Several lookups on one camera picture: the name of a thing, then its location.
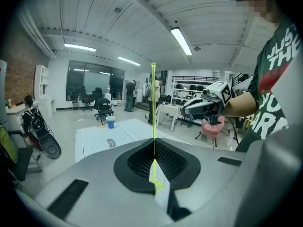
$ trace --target standing person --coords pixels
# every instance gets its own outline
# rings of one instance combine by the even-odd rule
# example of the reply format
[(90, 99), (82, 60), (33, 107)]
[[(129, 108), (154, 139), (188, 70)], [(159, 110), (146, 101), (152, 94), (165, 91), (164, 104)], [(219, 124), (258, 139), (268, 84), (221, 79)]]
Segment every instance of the standing person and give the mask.
[(275, 0), (238, 0), (272, 23), (276, 30), (257, 58), (257, 65), (248, 90), (226, 105), (223, 115), (245, 117), (255, 114), (254, 120), (236, 151), (247, 152), (250, 144), (288, 127), (280, 104), (271, 88), (297, 55), (301, 43), (295, 24), (280, 10)]
[[(148, 96), (148, 106), (150, 108), (150, 114), (148, 116), (148, 123), (149, 124), (152, 124), (152, 84), (150, 84), (149, 86), (149, 91), (150, 91), (150, 94)], [(155, 81), (155, 89), (156, 89), (156, 108), (158, 107), (158, 104), (159, 104), (159, 98), (160, 98), (160, 91), (159, 91), (159, 88), (160, 88), (160, 84), (159, 84), (159, 81)]]
[(126, 84), (126, 103), (124, 111), (132, 112), (135, 84), (135, 80), (132, 80)]
[(32, 116), (34, 113), (38, 113), (41, 117), (41, 113), (39, 109), (33, 107), (33, 98), (31, 95), (27, 95), (24, 99), (24, 104), (27, 108), (27, 110), (24, 112), (24, 115), (22, 116), (21, 125), (23, 127), (24, 131), (24, 138), (27, 140), (30, 140), (39, 151), (43, 151), (43, 149), (40, 146), (39, 140), (33, 136), (33, 134), (29, 131), (30, 124), (32, 122)]
[(137, 83), (135, 83), (135, 85), (134, 85), (134, 93), (133, 93), (133, 95), (134, 95), (134, 98), (133, 98), (133, 109), (134, 109), (134, 104), (135, 104), (136, 98), (138, 96)]

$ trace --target window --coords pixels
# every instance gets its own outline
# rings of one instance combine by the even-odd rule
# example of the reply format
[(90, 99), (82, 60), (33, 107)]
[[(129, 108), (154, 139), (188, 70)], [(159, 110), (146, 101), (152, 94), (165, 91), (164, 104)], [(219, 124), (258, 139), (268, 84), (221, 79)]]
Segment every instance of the window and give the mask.
[(121, 99), (124, 71), (107, 66), (70, 61), (67, 73), (66, 100), (81, 100), (83, 95), (92, 95), (96, 88), (103, 94), (110, 85), (112, 98)]

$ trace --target black t-shirt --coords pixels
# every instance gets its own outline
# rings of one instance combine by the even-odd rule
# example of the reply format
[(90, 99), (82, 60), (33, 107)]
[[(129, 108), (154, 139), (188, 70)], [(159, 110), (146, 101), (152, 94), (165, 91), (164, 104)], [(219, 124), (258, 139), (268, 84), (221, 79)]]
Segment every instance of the black t-shirt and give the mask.
[(258, 110), (236, 151), (247, 152), (252, 142), (264, 140), (267, 135), (288, 127), (271, 88), (297, 55), (300, 42), (294, 23), (284, 17), (258, 56), (253, 79), (247, 90), (256, 100)]
[(24, 115), (22, 116), (21, 124), (22, 124), (23, 130), (24, 130), (25, 136), (27, 136), (29, 133), (28, 128), (30, 127), (30, 123), (33, 120), (32, 116), (34, 115), (35, 112), (37, 112), (42, 117), (39, 109), (37, 109), (37, 108), (32, 108), (31, 110), (26, 110), (24, 112)]
[(133, 82), (129, 81), (126, 84), (126, 95), (132, 95), (133, 96), (134, 88), (135, 88), (135, 84)]

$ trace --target floor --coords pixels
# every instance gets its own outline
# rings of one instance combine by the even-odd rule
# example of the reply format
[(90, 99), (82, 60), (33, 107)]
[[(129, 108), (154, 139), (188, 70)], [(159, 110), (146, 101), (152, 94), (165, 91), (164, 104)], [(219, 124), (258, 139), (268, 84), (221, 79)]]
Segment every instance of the floor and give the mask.
[[(135, 108), (133, 112), (128, 113), (124, 112), (123, 105), (118, 105), (113, 110), (117, 122), (137, 118), (147, 123), (145, 116), (148, 117), (148, 112), (143, 109)], [(62, 148), (62, 155), (54, 160), (43, 154), (40, 160), (43, 171), (27, 174), (24, 187), (32, 196), (35, 196), (50, 180), (75, 163), (75, 132), (77, 129), (101, 125), (101, 122), (96, 120), (95, 113), (94, 109), (93, 111), (86, 110), (84, 112), (82, 110), (59, 110), (50, 120), (46, 121)], [(180, 123), (181, 121), (177, 121), (173, 132), (171, 132), (172, 118), (165, 116), (164, 121), (160, 121), (158, 129), (189, 144), (213, 148), (213, 141), (210, 137), (201, 136), (195, 140), (201, 126), (194, 124), (188, 129), (187, 122), (181, 126)], [(237, 142), (235, 140), (229, 137), (227, 133), (220, 133), (217, 139), (217, 148), (215, 149), (235, 150), (236, 147)]]

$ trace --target pink chair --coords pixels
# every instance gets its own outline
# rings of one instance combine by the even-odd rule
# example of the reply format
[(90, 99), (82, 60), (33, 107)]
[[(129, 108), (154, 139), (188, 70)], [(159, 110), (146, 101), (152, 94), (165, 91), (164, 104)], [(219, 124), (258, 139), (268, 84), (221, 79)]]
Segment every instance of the pink chair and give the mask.
[(225, 118), (223, 116), (218, 117), (218, 121), (221, 122), (220, 124), (211, 125), (209, 124), (205, 119), (202, 120), (202, 127), (199, 135), (195, 137), (197, 139), (201, 134), (204, 134), (206, 136), (210, 136), (213, 138), (213, 143), (215, 140), (215, 146), (217, 147), (217, 137), (220, 133), (220, 131), (224, 127), (224, 120)]

